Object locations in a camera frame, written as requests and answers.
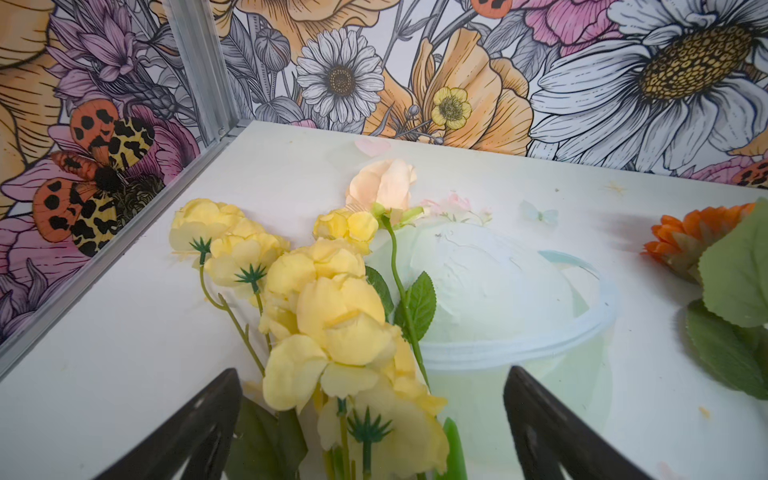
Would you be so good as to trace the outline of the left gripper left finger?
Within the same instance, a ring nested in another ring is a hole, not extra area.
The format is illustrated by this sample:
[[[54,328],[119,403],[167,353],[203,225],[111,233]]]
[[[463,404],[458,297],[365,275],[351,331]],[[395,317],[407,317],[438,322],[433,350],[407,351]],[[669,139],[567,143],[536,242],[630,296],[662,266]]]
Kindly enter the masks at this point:
[[[242,389],[223,370],[100,479],[219,479],[234,438]]]

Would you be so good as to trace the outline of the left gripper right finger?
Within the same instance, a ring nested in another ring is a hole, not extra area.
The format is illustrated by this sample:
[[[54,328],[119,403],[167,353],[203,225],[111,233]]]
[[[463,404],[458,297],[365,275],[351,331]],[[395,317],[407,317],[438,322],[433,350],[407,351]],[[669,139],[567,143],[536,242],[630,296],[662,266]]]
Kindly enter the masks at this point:
[[[503,401],[526,479],[650,479],[524,368],[510,369]]]

